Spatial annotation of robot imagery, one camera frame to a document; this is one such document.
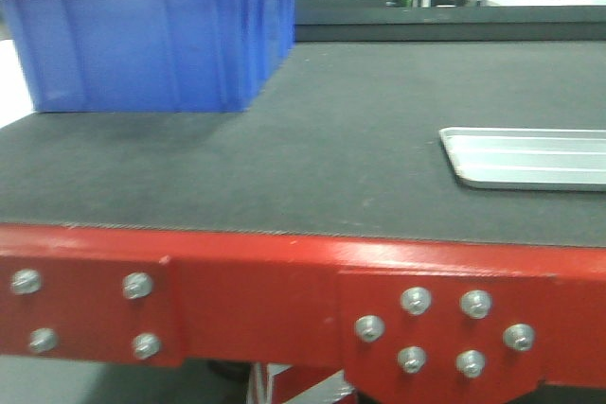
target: table surface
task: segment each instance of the table surface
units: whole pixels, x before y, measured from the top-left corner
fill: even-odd
[[[241,114],[32,114],[0,222],[606,246],[604,193],[459,183],[444,127],[605,129],[605,43],[299,44]]]

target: aluminum tray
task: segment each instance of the aluminum tray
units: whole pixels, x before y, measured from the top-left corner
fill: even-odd
[[[479,188],[606,190],[606,131],[440,130],[461,181]]]

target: metal bolt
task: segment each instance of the metal bolt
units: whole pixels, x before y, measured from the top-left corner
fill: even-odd
[[[526,352],[534,343],[534,329],[530,325],[516,324],[503,332],[503,343],[518,352]]]
[[[43,354],[57,347],[59,337],[51,328],[39,328],[29,335],[29,351],[32,354]]]
[[[26,295],[42,288],[42,277],[31,269],[20,270],[12,276],[10,289],[16,295]]]
[[[468,350],[456,357],[456,369],[466,378],[478,378],[486,366],[484,355],[477,350]]]
[[[355,332],[365,343],[374,343],[385,332],[385,324],[380,317],[364,316],[356,321]]]
[[[413,316],[419,316],[432,305],[432,294],[426,288],[410,288],[401,295],[400,304]]]
[[[134,356],[139,360],[146,360],[160,352],[162,342],[151,333],[141,333],[133,340]]]
[[[483,290],[471,290],[461,297],[461,310],[472,319],[484,319],[489,315],[492,298]]]
[[[153,280],[147,273],[131,273],[122,280],[122,288],[124,298],[129,300],[143,298],[152,293]]]
[[[402,349],[398,354],[398,363],[407,374],[416,374],[427,361],[425,351],[415,345]]]

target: red metal frame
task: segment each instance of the red metal frame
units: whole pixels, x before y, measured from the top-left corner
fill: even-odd
[[[49,357],[137,362],[130,342],[153,332],[163,349],[148,364],[185,357],[345,369],[382,402],[505,402],[539,382],[606,387],[606,251],[340,237],[0,225],[0,353],[28,355],[28,334],[54,328]],[[43,289],[13,295],[9,280],[38,270]],[[121,281],[147,272],[155,288],[128,301]],[[423,286],[434,304],[419,317],[401,293]],[[467,290],[491,293],[489,317],[458,308]],[[362,343],[357,318],[383,318],[385,335]],[[535,327],[525,353],[504,346],[511,324]],[[396,355],[421,345],[414,376]],[[465,379],[455,356],[487,357]]]

